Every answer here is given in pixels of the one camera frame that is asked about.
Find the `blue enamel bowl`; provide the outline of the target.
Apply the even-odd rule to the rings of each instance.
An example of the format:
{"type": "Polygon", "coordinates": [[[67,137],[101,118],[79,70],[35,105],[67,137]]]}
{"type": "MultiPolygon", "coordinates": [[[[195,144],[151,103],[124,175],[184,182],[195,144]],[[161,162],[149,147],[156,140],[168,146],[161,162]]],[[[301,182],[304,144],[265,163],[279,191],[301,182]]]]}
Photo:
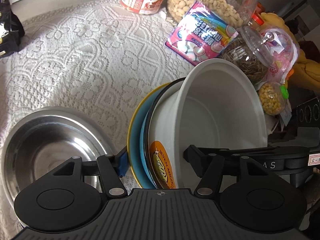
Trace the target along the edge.
{"type": "Polygon", "coordinates": [[[168,187],[163,187],[162,183],[157,178],[157,173],[153,169],[153,164],[150,156],[149,150],[149,129],[150,129],[150,122],[153,115],[153,111],[155,110],[157,103],[161,99],[161,97],[166,92],[175,93],[178,91],[185,80],[185,77],[172,81],[168,85],[165,85],[163,88],[160,89],[160,92],[156,92],[156,96],[154,99],[151,100],[151,105],[147,110],[146,116],[143,120],[141,131],[140,131],[140,158],[142,161],[143,169],[148,177],[148,180],[152,184],[152,187],[155,189],[167,189],[168,187]]]}

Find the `tall white bowl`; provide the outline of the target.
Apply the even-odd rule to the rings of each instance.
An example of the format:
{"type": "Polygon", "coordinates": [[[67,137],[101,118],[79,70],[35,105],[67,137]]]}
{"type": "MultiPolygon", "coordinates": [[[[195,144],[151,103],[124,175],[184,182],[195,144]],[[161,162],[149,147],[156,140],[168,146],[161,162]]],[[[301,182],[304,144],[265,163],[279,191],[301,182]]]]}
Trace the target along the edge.
{"type": "Polygon", "coordinates": [[[149,124],[149,155],[159,185],[195,189],[199,176],[184,159],[190,146],[230,150],[267,146],[265,115],[247,76],[234,64],[210,59],[168,85],[149,124]]]}

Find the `stainless steel bowl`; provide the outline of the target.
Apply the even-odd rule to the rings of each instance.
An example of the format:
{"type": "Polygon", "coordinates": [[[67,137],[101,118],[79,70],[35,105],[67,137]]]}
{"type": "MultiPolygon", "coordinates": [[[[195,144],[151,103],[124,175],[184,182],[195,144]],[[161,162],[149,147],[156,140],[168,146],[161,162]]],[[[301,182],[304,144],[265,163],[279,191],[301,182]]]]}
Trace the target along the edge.
{"type": "Polygon", "coordinates": [[[116,149],[91,119],[65,107],[20,120],[3,148],[2,181],[19,221],[43,232],[90,223],[107,201],[102,166],[116,149]]]}

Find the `yellow plush toy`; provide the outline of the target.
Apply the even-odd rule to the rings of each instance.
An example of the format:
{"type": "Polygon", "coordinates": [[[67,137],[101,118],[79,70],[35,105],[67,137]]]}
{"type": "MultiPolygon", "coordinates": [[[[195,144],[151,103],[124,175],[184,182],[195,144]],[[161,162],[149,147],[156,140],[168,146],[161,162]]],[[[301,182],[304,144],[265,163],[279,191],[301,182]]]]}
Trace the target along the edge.
{"type": "MultiPolygon", "coordinates": [[[[271,12],[262,12],[260,16],[265,22],[263,27],[266,24],[270,24],[283,29],[299,47],[293,33],[291,33],[289,27],[281,17],[271,12]]],[[[307,59],[304,50],[300,49],[299,57],[293,65],[293,69],[294,73],[289,77],[290,87],[299,87],[319,92],[319,63],[307,59]]]]}

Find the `glass sunflower seed jar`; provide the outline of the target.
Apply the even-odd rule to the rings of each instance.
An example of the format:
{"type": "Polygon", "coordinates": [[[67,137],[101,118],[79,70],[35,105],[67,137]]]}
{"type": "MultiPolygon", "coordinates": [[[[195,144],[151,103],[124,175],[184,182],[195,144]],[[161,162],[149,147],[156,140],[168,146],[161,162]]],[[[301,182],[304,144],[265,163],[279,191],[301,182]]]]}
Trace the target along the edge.
{"type": "Polygon", "coordinates": [[[265,39],[259,31],[245,25],[239,35],[222,51],[219,58],[227,60],[240,68],[253,85],[264,81],[272,57],[264,44],[265,39]]]}

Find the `pink marshmallow bag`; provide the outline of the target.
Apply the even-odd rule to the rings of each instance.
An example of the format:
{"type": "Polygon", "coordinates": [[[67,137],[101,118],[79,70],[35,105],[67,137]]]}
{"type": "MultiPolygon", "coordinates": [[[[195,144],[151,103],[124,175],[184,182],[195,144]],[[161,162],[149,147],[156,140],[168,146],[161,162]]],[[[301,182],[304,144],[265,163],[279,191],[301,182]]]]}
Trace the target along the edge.
{"type": "Polygon", "coordinates": [[[207,59],[218,57],[238,35],[235,28],[196,1],[165,45],[196,66],[207,59]]]}

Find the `black snack bag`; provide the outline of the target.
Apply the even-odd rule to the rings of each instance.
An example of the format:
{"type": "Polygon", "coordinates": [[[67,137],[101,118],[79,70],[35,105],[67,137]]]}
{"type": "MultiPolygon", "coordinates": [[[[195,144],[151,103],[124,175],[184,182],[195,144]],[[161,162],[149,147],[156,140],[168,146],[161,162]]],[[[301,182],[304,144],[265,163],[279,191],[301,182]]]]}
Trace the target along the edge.
{"type": "Polygon", "coordinates": [[[0,35],[1,58],[20,51],[21,38],[25,35],[23,25],[18,17],[12,12],[9,0],[1,0],[0,35]]]}

